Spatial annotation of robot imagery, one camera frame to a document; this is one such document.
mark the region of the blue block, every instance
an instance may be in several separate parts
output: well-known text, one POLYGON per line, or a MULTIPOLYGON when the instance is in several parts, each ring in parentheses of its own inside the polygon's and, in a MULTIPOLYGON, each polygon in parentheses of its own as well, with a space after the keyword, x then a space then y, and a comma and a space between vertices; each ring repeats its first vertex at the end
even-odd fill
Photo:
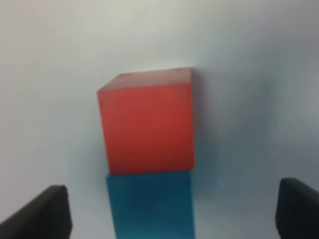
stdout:
POLYGON ((194 239, 190 172, 107 177, 117 239, 194 239))

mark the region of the cube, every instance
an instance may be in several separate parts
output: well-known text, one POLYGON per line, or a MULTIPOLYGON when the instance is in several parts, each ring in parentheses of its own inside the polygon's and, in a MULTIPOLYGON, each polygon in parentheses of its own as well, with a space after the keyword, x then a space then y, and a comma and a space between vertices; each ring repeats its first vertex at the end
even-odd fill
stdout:
POLYGON ((194 239, 190 173, 109 176, 117 239, 194 239))
POLYGON ((191 68, 123 74, 98 91, 111 175, 194 167, 191 68))

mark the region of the block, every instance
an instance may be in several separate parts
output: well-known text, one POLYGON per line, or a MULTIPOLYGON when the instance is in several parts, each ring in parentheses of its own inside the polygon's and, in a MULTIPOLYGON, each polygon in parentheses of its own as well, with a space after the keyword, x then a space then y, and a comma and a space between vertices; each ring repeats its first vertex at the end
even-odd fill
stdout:
POLYGON ((194 239, 190 173, 107 178, 117 239, 194 239))
POLYGON ((194 167, 190 68, 119 75, 98 100, 111 175, 194 167))

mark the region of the red cube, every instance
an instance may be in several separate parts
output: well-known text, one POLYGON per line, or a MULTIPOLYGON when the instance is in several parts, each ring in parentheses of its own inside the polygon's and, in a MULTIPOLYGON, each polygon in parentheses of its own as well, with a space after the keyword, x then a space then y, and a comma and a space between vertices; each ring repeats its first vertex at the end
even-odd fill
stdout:
POLYGON ((191 68, 117 76, 98 91, 111 175, 194 167, 191 68))

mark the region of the white surface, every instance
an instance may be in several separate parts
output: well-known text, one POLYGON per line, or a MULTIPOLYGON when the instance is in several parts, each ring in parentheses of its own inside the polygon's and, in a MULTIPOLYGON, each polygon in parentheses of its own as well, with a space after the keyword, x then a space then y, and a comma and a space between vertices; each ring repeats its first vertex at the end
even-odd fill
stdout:
POLYGON ((114 238, 96 91, 193 66, 198 239, 277 238, 281 177, 319 189, 317 0, 0 0, 0 221, 66 184, 114 238))

